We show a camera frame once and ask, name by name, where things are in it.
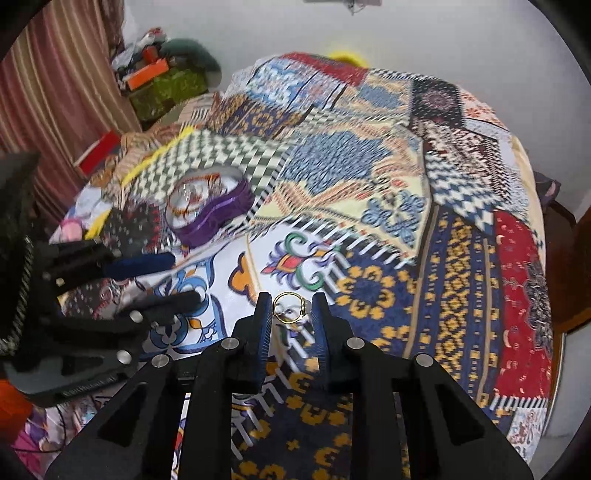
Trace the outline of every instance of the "bed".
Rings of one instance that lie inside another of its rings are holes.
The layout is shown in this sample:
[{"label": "bed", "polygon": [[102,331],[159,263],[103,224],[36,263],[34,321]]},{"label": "bed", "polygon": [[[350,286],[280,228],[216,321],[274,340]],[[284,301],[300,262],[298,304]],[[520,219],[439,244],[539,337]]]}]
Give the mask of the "bed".
[{"label": "bed", "polygon": [[[191,100],[143,135],[124,142],[69,216],[124,253],[172,251],[176,265],[83,286],[66,311],[108,318],[137,295],[199,291],[199,311],[150,332],[147,361],[200,353],[260,291],[324,292],[383,351],[432,355],[531,460],[553,344],[544,225],[527,154],[488,105],[435,77],[290,53],[258,60],[224,94]],[[256,200],[190,249],[163,205],[185,172],[218,164],[241,169]],[[346,478],[351,399],[316,388],[307,321],[274,336],[261,393],[233,398],[233,478]],[[117,388],[62,407],[68,440]],[[17,445],[59,446],[54,409],[32,418]],[[20,455],[39,477],[51,460]]]}]

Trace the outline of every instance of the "striped curtain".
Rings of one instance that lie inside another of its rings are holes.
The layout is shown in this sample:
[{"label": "striped curtain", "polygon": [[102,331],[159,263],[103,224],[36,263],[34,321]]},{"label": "striped curtain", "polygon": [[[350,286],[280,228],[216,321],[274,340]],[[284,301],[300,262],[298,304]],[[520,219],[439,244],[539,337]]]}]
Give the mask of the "striped curtain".
[{"label": "striped curtain", "polygon": [[73,162],[86,148],[109,130],[140,130],[111,72],[122,4],[51,0],[0,63],[0,148],[41,153],[35,198],[50,226],[83,186]]}]

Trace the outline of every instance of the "gold ring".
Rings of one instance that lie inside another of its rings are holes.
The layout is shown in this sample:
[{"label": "gold ring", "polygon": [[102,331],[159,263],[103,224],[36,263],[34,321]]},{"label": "gold ring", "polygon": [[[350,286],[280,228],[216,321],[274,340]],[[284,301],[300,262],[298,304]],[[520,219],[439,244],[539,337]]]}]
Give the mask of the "gold ring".
[{"label": "gold ring", "polygon": [[[279,299],[281,297],[285,297],[286,295],[292,295],[292,296],[300,299],[300,314],[298,315],[298,317],[295,320],[291,320],[289,322],[286,322],[281,317],[279,317],[279,315],[277,315],[275,313],[275,308],[277,306]],[[306,316],[306,299],[304,297],[302,297],[301,295],[298,295],[297,293],[293,293],[292,291],[281,292],[277,297],[275,297],[275,300],[273,300],[273,315],[275,315],[275,317],[277,317],[277,320],[279,320],[281,323],[285,323],[286,325],[291,325],[292,323],[295,323]]]}]

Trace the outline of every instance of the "orange box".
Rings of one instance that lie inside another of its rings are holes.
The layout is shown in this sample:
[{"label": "orange box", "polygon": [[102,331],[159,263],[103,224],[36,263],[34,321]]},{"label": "orange box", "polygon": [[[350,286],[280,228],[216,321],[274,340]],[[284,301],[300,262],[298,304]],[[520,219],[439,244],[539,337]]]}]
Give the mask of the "orange box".
[{"label": "orange box", "polygon": [[168,62],[166,59],[159,59],[150,65],[146,65],[143,69],[132,73],[127,79],[127,85],[130,90],[137,90],[144,83],[149,82],[154,77],[162,75],[168,71]]},{"label": "orange box", "polygon": [[0,380],[0,443],[13,444],[33,405],[6,380]]}]

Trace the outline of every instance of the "white wall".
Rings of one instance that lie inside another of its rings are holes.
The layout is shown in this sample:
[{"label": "white wall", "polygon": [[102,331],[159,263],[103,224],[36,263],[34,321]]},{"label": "white wall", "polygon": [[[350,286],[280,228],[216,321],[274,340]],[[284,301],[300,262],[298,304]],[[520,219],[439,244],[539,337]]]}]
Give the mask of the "white wall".
[{"label": "white wall", "polygon": [[546,435],[573,436],[591,406],[591,323],[569,333],[554,409]]},{"label": "white wall", "polygon": [[554,28],[528,0],[382,0],[351,16],[303,0],[126,0],[137,29],[199,40],[225,87],[257,58],[354,50],[374,67],[433,74],[496,109],[532,165],[563,184],[575,212],[591,181],[591,86]]},{"label": "white wall", "polygon": [[122,30],[126,45],[137,40],[142,34],[142,32],[139,31],[139,25],[135,21],[134,13],[131,11],[131,4],[135,3],[130,0],[125,2],[125,19],[123,21]]},{"label": "white wall", "polygon": [[579,205],[579,207],[573,212],[574,217],[577,221],[581,220],[581,217],[587,213],[587,210],[591,207],[591,189],[587,191],[585,196],[583,197],[583,201]]}]

